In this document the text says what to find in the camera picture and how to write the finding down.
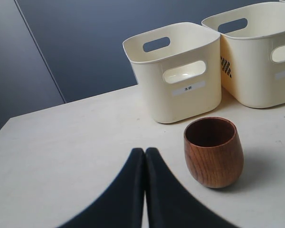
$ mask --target label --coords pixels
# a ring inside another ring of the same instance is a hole
[[[285,71],[275,74],[275,80],[279,80],[283,77],[285,77]]]
[[[198,88],[202,88],[206,85],[206,81],[201,81],[201,82],[197,82],[194,83],[192,85],[188,85],[186,87],[180,88],[180,89],[176,89],[172,91],[172,95],[173,96],[178,96],[187,92],[190,92],[192,90],[198,89]]]

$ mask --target white table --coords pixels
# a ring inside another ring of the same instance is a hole
[[[150,146],[222,217],[244,228],[285,228],[285,105],[251,109],[223,91],[204,116],[230,119],[239,132],[244,172],[227,190],[201,186],[186,167],[183,130],[201,116],[156,123],[138,86],[11,118],[0,131],[0,228],[60,225],[108,187],[133,147]]]

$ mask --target wooden cup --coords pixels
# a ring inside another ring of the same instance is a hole
[[[229,120],[205,117],[192,122],[184,132],[184,147],[191,175],[206,187],[226,187],[242,173],[243,150]]]

